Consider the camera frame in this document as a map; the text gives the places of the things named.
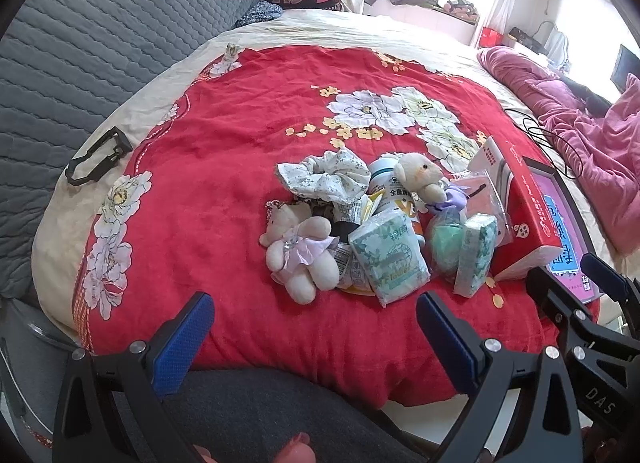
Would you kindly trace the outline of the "pink mask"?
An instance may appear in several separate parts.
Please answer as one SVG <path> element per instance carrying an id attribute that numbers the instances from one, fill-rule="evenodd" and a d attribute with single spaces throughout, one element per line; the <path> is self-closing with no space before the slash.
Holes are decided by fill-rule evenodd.
<path id="1" fill-rule="evenodd" d="M 498 191 L 488 171 L 465 172 L 454 179 L 466 195 L 465 216 L 475 214 L 492 215 L 498 224 L 498 246 L 505 246 L 513 241 L 510 218 L 506 214 Z"/>

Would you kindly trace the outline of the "leopard print scrunchie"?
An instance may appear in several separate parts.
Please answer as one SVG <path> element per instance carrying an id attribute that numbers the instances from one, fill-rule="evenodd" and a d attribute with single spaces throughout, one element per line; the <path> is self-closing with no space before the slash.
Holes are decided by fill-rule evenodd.
<path id="1" fill-rule="evenodd" d="M 361 205 L 341 204 L 322 200 L 311 200 L 309 203 L 314 216 L 322 216 L 331 224 L 331 235 L 342 243 L 348 242 L 348 236 L 361 225 Z"/>

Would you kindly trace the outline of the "red white cardboard box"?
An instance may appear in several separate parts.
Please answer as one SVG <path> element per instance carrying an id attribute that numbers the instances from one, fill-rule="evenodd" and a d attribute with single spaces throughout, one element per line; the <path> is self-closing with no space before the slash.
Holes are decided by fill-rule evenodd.
<path id="1" fill-rule="evenodd" d="M 498 136 L 488 137 L 469 164 L 471 171 L 489 175 L 506 211 L 508 233 L 491 261 L 496 281 L 521 280 L 536 267 L 561 277 L 578 274 L 573 246 L 561 237 L 563 220 L 553 216 L 534 178 L 534 165 L 548 168 L 550 163 L 524 156 L 513 142 Z"/>

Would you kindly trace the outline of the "grey tray with pink book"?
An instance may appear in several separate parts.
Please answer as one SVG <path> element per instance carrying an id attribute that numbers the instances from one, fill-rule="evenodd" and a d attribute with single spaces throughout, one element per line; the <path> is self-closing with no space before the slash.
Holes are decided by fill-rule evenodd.
<path id="1" fill-rule="evenodd" d="M 582 304 L 591 303 L 600 297 L 601 292 L 580 268 L 580 261 L 586 253 L 596 253 L 582 214 L 555 168 L 528 157 L 523 160 L 544 197 L 561 240 L 562 252 L 547 268 Z"/>

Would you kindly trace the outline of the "green tissue pack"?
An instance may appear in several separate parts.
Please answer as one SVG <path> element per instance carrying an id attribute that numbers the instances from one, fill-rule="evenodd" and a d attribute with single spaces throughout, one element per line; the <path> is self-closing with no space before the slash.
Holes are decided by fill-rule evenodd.
<path id="1" fill-rule="evenodd" d="M 401 210 L 373 215 L 352 231 L 348 244 L 382 307 L 420 290 L 431 279 L 412 221 Z"/>
<path id="2" fill-rule="evenodd" d="M 498 240 L 494 215 L 477 213 L 465 220 L 454 294 L 471 298 L 485 283 Z"/>

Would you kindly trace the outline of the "green item in clear bag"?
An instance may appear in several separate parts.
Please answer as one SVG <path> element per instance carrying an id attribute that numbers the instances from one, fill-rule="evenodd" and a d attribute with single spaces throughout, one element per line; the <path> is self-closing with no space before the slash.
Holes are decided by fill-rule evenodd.
<path id="1" fill-rule="evenodd" d="M 426 250 L 435 275 L 453 277 L 459 266 L 464 235 L 464 218 L 447 210 L 434 216 L 426 228 Z"/>

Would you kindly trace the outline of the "pink fleece blanket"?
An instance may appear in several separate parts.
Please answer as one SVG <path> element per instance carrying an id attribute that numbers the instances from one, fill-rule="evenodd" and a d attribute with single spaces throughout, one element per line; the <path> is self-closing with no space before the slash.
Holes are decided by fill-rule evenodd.
<path id="1" fill-rule="evenodd" d="M 578 183 L 616 251 L 639 249 L 639 78 L 600 118 L 559 75 L 506 46 L 477 53 L 483 68 L 532 110 Z"/>

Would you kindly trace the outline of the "small packet with yellow label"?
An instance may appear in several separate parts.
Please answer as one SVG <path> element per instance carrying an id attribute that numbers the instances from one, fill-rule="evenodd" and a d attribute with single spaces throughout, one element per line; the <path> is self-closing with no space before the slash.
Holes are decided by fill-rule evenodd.
<path id="1" fill-rule="evenodd" d="M 352 248 L 347 243 L 337 242 L 330 247 L 330 252 L 340 273 L 337 289 L 352 295 L 375 297 L 368 277 Z"/>

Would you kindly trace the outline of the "small cream teddy bear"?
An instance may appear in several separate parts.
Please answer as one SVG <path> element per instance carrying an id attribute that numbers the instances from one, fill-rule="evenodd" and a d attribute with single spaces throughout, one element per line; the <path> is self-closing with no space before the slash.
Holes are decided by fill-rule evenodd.
<path id="1" fill-rule="evenodd" d="M 402 153 L 394 166 L 394 175 L 401 186 L 425 204 L 440 204 L 447 199 L 442 170 L 421 153 Z"/>

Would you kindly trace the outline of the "white supplement bottle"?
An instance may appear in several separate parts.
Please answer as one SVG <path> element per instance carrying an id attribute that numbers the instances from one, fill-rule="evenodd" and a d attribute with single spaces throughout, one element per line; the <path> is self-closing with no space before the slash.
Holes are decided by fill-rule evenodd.
<path id="1" fill-rule="evenodd" d="M 394 173 L 397 161 L 398 157 L 385 153 L 368 165 L 371 172 L 369 194 L 370 196 L 380 196 L 380 203 L 374 212 L 380 214 L 388 209 L 393 209 L 405 213 L 411 220 L 412 228 L 418 236 L 419 242 L 423 244 L 423 228 L 418 212 L 416 212 L 413 196 L 401 185 Z"/>

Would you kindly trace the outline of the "red floral blanket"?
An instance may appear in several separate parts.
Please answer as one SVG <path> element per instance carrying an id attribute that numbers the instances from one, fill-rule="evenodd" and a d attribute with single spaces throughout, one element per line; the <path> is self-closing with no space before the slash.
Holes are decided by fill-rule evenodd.
<path id="1" fill-rule="evenodd" d="M 422 152 L 430 101 L 454 115 L 462 139 L 447 151 L 463 159 L 487 137 L 534 160 L 541 150 L 486 87 L 377 49 L 247 49 L 221 66 L 209 64 L 146 134 L 96 213 L 74 295 L 80 344 L 117 353 L 203 291 L 216 319 L 200 369 L 277 368 L 374 407 L 452 397 L 413 297 L 384 306 L 331 290 L 299 305 L 272 279 L 259 238 L 295 202 L 276 167 Z"/>

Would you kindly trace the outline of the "dark monitor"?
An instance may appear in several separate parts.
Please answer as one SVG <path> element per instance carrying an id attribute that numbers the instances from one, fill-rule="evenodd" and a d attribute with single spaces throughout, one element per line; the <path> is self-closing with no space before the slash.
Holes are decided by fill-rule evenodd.
<path id="1" fill-rule="evenodd" d="M 636 78 L 640 76 L 640 59 L 625 45 L 621 45 L 611 74 L 611 81 L 620 93 L 626 90 L 629 74 Z"/>

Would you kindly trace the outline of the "white floral scrunchie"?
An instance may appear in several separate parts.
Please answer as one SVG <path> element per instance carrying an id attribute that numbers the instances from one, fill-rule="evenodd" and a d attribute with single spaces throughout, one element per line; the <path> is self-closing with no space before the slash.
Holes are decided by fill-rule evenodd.
<path id="1" fill-rule="evenodd" d="M 296 197 L 349 205 L 368 190 L 371 173 L 348 148 L 309 156 L 299 163 L 278 163 L 276 176 Z"/>

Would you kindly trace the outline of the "small red box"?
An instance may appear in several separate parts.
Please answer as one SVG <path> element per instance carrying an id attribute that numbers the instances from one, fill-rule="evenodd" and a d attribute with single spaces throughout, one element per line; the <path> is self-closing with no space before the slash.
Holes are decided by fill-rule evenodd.
<path id="1" fill-rule="evenodd" d="M 494 47 L 502 44 L 503 35 L 490 27 L 484 27 L 480 32 L 479 48 Z"/>

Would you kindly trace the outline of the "grey quilted sofa cushion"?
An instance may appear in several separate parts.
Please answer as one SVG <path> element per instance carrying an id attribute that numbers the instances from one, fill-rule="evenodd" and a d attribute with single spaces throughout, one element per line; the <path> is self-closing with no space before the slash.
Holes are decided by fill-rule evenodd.
<path id="1" fill-rule="evenodd" d="M 30 251 L 67 162 L 119 106 L 256 0 L 26 0 L 1 40 L 1 294 L 32 290 Z"/>

